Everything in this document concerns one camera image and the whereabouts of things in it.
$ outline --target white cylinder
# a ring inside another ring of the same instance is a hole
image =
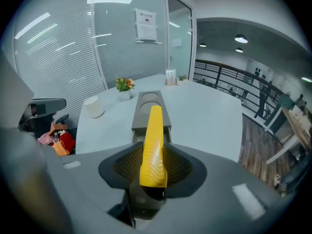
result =
[[[102,108],[97,96],[92,96],[86,99],[83,104],[87,108],[91,118],[100,117],[104,113],[104,109]]]

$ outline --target window blind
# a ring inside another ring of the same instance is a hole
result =
[[[156,12],[157,42],[137,41],[135,8]],[[95,35],[108,88],[116,77],[132,79],[164,74],[168,65],[165,0],[98,0],[94,4]]]
[[[21,78],[35,98],[66,99],[56,118],[69,114],[69,127],[76,127],[84,99],[105,90],[87,0],[28,0],[19,10],[14,36]]]

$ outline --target wooden floor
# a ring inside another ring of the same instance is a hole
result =
[[[267,165],[266,161],[281,149],[281,144],[256,123],[243,117],[243,136],[239,163],[248,171],[274,187],[274,174],[283,176],[290,170],[288,156],[282,155]]]

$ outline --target gray box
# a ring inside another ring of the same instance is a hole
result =
[[[132,142],[145,140],[146,129],[152,106],[161,106],[164,126],[164,142],[171,143],[171,122],[160,91],[146,91],[138,94],[135,115],[132,122]]]

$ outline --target glass door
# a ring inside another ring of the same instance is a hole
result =
[[[178,0],[168,0],[169,8],[169,68],[177,76],[189,77],[192,52],[192,13]]]

